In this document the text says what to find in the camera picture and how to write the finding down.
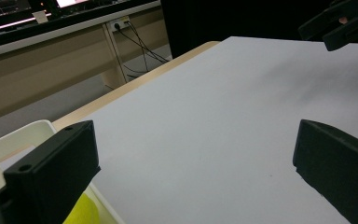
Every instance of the electrical outlet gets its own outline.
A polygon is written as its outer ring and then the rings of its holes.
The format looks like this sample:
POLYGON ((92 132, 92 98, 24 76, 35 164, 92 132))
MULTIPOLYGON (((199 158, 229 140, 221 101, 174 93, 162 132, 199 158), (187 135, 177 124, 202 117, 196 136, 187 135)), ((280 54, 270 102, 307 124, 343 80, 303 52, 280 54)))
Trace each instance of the electrical outlet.
POLYGON ((130 21, 130 17, 125 16, 125 17, 121 17, 118 19, 115 19, 113 21, 110 21, 110 27, 112 28, 112 31, 117 31, 116 26, 120 27, 120 30, 129 27, 129 24, 127 23, 127 21, 130 21))

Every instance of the table surface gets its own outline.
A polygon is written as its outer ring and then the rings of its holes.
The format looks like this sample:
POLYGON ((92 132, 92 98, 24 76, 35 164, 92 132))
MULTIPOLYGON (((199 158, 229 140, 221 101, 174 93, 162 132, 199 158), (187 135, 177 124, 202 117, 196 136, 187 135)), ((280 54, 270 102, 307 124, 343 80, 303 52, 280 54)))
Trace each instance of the table surface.
POLYGON ((179 64, 190 60, 191 58, 195 57, 196 55, 202 53, 206 49, 209 49, 218 43, 219 43, 218 41, 206 42, 205 44, 198 46, 195 49, 192 49, 191 51, 175 58, 174 60, 165 63, 156 69, 153 69, 147 74, 134 79, 133 81, 127 83, 126 85, 123 85, 113 91, 108 92, 106 95, 78 108, 72 113, 67 114, 64 117, 53 121, 52 124, 54 128, 56 130, 60 130, 68 125, 71 125, 75 122, 82 120, 84 117, 91 114, 92 112, 104 107, 105 105, 108 105, 109 103, 115 101, 116 99, 125 95, 128 92, 136 90, 138 87, 144 85, 146 82, 161 76, 162 74, 170 71, 171 69, 178 66, 179 64))
POLYGON ((231 37, 129 89, 54 122, 94 121, 120 220, 349 223, 292 158, 302 119, 358 137, 358 44, 231 37))

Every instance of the computer monitor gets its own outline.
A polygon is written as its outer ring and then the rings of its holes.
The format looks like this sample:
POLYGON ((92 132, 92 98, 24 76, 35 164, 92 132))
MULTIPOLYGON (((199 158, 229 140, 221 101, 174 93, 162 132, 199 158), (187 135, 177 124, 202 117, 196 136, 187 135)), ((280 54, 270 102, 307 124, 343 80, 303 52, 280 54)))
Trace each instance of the computer monitor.
POLYGON ((0 0, 0 17, 31 9, 28 0, 0 0))
POLYGON ((69 7, 72 5, 76 5, 79 3, 88 2, 89 0, 57 0, 57 4, 59 7, 69 7))

